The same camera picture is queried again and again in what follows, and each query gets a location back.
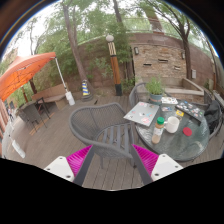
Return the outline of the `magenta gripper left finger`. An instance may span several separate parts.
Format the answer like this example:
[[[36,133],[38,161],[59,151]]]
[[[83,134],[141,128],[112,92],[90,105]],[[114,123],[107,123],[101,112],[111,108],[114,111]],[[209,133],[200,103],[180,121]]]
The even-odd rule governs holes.
[[[83,182],[92,157],[93,149],[92,145],[89,145],[68,157],[57,157],[44,170],[70,182]]]

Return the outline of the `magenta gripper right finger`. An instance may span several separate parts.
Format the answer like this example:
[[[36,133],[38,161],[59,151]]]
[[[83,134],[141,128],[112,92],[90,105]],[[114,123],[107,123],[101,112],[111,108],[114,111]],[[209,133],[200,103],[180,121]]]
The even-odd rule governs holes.
[[[182,169],[167,154],[157,155],[135,144],[132,145],[132,156],[143,181],[156,181]]]

